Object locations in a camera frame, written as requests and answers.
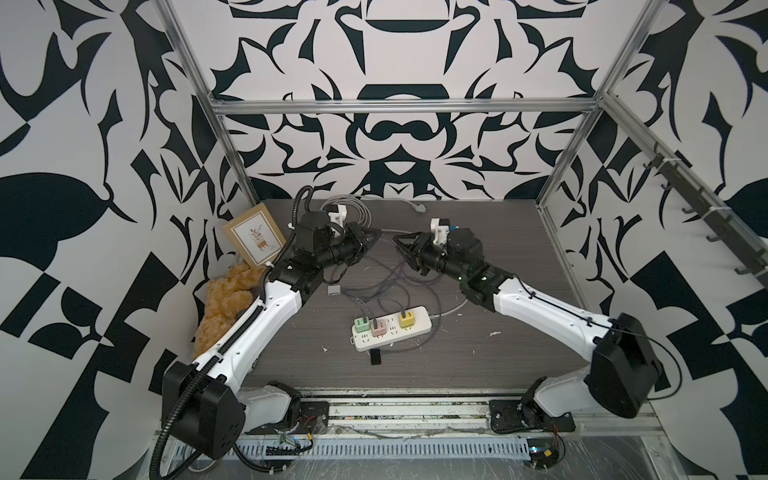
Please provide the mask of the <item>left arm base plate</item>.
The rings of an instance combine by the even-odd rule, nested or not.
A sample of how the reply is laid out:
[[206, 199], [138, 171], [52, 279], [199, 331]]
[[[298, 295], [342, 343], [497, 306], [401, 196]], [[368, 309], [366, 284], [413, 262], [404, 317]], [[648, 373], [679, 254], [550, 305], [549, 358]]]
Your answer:
[[244, 434], [267, 435], [288, 432], [304, 435], [319, 433], [327, 426], [330, 404], [327, 401], [301, 401], [289, 407], [285, 418], [277, 424], [246, 429]]

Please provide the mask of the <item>grey USB cable yellow charger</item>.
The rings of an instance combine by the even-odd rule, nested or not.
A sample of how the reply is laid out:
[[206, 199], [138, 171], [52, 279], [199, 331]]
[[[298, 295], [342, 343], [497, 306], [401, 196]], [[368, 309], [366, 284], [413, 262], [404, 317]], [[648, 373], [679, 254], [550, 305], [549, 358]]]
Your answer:
[[431, 285], [394, 283], [377, 295], [377, 305], [392, 309], [390, 320], [376, 320], [376, 327], [387, 327], [383, 334], [372, 334], [375, 348], [383, 354], [420, 350], [429, 343], [440, 328], [442, 302]]

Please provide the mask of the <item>green USB wall charger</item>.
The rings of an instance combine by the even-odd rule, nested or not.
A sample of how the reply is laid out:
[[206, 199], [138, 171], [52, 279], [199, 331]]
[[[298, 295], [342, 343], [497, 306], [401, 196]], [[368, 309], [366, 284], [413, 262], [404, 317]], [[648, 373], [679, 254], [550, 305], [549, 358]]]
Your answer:
[[353, 330], [355, 333], [362, 334], [369, 331], [371, 328], [371, 320], [368, 317], [356, 318], [353, 322]]

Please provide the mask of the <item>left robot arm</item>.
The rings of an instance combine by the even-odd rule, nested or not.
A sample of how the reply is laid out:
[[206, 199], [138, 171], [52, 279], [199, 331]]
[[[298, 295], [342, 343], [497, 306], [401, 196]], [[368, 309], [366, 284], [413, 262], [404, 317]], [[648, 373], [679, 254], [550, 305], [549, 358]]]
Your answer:
[[[312, 210], [313, 193], [313, 187], [306, 185], [296, 195], [293, 230], [263, 272], [256, 300], [192, 363], [175, 362], [164, 373], [161, 428], [150, 458], [150, 478], [175, 479], [202, 455], [220, 459], [253, 429], [295, 425], [301, 399], [295, 389], [271, 382], [243, 391], [243, 382], [276, 333], [324, 283], [326, 269], [359, 263], [382, 235], [381, 230], [357, 222], [335, 221], [327, 210]], [[161, 468], [170, 438], [193, 451], [164, 474]]]

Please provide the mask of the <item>black wall hook rack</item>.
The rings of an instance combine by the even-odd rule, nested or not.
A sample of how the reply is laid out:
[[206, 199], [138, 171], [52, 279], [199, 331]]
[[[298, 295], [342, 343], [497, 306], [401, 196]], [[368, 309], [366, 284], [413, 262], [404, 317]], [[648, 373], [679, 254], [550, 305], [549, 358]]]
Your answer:
[[655, 170], [664, 179], [662, 190], [673, 191], [686, 206], [685, 215], [703, 221], [711, 233], [710, 243], [723, 243], [741, 262], [734, 269], [740, 276], [751, 276], [767, 289], [767, 243], [695, 174], [685, 162], [665, 152], [658, 142], [653, 147], [653, 158], [644, 164], [645, 170]]

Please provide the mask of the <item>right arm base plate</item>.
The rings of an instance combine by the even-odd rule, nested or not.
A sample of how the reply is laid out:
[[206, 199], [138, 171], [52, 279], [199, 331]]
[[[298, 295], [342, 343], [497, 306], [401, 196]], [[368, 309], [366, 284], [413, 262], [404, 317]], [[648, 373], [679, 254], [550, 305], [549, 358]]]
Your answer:
[[497, 399], [491, 400], [488, 405], [490, 428], [497, 434], [576, 431], [576, 425], [570, 413], [551, 417], [532, 400]]

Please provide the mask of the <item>yellow USB wall charger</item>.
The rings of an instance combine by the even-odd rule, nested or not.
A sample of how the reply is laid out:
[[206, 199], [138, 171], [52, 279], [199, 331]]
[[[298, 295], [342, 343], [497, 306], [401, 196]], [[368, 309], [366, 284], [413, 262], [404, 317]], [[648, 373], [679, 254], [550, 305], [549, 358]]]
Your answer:
[[398, 322], [402, 329], [410, 328], [416, 322], [415, 314], [411, 310], [404, 311], [400, 314]]

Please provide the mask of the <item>black mp3 player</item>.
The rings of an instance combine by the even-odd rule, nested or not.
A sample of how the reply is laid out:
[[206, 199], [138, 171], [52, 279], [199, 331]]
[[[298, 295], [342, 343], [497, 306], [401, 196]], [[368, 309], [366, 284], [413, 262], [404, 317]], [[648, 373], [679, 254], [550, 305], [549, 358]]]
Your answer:
[[382, 354], [380, 349], [371, 349], [369, 351], [369, 354], [370, 354], [370, 363], [373, 366], [377, 366], [382, 363]]

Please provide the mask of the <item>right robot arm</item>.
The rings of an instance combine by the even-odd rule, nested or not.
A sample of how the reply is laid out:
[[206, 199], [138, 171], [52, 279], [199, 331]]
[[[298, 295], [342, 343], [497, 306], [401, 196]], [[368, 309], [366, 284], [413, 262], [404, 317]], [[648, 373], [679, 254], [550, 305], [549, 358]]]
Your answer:
[[587, 361], [568, 374], [544, 377], [526, 391], [520, 410], [533, 428], [595, 407], [631, 419], [663, 373], [639, 320], [589, 312], [535, 289], [519, 275], [488, 263], [482, 242], [468, 228], [400, 234], [394, 242], [414, 271], [456, 280], [469, 302], [519, 320]]

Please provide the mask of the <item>brown teddy bear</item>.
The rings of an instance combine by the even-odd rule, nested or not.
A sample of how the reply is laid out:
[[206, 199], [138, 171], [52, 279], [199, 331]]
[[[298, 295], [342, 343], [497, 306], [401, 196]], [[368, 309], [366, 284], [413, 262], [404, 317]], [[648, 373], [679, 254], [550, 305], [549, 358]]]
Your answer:
[[194, 357], [219, 341], [253, 303], [253, 291], [260, 285], [264, 271], [264, 266], [251, 267], [241, 262], [231, 266], [225, 277], [208, 283], [204, 316], [194, 337]]

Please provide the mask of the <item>grey USB cable green charger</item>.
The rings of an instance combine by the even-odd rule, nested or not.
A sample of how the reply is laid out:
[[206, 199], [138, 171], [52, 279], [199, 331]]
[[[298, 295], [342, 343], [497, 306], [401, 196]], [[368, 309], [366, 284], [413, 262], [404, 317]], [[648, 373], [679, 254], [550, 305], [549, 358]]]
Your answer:
[[363, 317], [373, 319], [378, 313], [384, 313], [386, 306], [394, 307], [397, 313], [410, 306], [410, 293], [402, 283], [403, 267], [384, 268], [384, 278], [376, 283], [363, 286], [340, 284], [341, 295], [350, 300]]

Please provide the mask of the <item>wooden picture frame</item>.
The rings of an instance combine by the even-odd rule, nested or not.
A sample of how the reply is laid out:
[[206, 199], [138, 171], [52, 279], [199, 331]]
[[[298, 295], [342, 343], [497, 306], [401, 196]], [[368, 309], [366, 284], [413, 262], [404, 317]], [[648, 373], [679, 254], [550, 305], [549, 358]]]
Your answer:
[[251, 267], [274, 260], [286, 244], [280, 228], [264, 204], [259, 204], [227, 223], [223, 230]]

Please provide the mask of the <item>small circuit board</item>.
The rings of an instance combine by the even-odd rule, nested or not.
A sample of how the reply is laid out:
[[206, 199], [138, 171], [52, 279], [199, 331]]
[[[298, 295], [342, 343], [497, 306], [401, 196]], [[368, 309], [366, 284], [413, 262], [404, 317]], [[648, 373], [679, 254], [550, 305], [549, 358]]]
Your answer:
[[529, 459], [525, 464], [538, 471], [548, 471], [554, 468], [563, 458], [558, 445], [551, 439], [529, 438], [527, 439]]

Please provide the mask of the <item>pink USB wall charger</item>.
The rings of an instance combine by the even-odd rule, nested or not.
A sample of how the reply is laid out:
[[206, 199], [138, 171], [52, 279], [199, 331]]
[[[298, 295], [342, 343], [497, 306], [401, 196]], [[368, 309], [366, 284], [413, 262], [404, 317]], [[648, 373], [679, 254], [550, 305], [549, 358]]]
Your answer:
[[387, 322], [384, 319], [374, 319], [371, 321], [371, 335], [380, 337], [387, 332]]

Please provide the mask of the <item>white power strip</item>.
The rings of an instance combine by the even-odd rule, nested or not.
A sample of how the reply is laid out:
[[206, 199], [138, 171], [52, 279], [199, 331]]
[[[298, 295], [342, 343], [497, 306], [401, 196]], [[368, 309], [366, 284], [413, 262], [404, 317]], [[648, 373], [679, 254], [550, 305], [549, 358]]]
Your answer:
[[432, 330], [432, 320], [427, 309], [424, 306], [418, 306], [411, 309], [415, 314], [416, 322], [410, 328], [402, 329], [399, 326], [399, 316], [401, 313], [392, 313], [380, 317], [370, 319], [384, 319], [387, 322], [387, 332], [380, 337], [373, 337], [371, 335], [371, 328], [369, 331], [362, 334], [355, 333], [353, 325], [351, 327], [351, 340], [355, 349], [358, 352], [368, 351], [371, 349], [379, 349], [387, 346], [392, 346], [394, 343], [409, 340], [421, 335], [429, 334]]

